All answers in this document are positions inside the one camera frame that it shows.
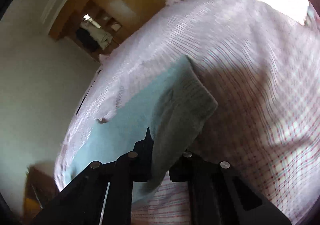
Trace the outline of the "wooden wardrobe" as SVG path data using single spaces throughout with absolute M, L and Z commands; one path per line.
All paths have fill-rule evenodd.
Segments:
M 165 0 L 65 0 L 50 28 L 54 40 L 69 39 L 95 61 L 108 56 L 165 5 Z M 109 32 L 113 39 L 104 50 L 90 52 L 76 38 L 83 21 Z

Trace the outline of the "beige hanging jacket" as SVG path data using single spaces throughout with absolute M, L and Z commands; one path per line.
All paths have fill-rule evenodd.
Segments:
M 81 27 L 89 32 L 89 35 L 98 42 L 99 46 L 104 50 L 112 42 L 112 35 L 109 32 L 106 32 L 101 27 L 97 28 L 92 23 L 88 21 L 83 21 Z

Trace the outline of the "teal pants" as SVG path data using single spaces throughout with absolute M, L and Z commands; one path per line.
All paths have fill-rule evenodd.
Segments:
M 217 102 L 195 75 L 191 61 L 182 56 L 166 72 L 133 96 L 107 123 L 95 123 L 88 140 L 65 170 L 70 183 L 90 162 L 109 163 L 133 150 L 150 131 L 152 179 L 134 183 L 132 203 L 151 199 L 167 170 L 195 140 Z

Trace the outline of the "pink checkered bed sheet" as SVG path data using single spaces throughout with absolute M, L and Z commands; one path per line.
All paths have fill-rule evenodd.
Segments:
M 228 161 L 292 224 L 305 222 L 319 199 L 319 17 L 310 5 L 300 25 L 256 0 L 169 0 L 95 75 L 56 159 L 57 187 L 92 126 L 182 56 L 217 102 L 187 149 Z M 133 204 L 133 219 L 189 224 L 188 202 L 167 170 L 153 197 Z

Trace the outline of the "dark hanging garment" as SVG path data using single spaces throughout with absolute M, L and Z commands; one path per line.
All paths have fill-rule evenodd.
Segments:
M 82 43 L 82 45 L 90 52 L 95 52 L 99 49 L 99 44 L 89 32 L 83 28 L 78 28 L 75 32 L 76 38 Z

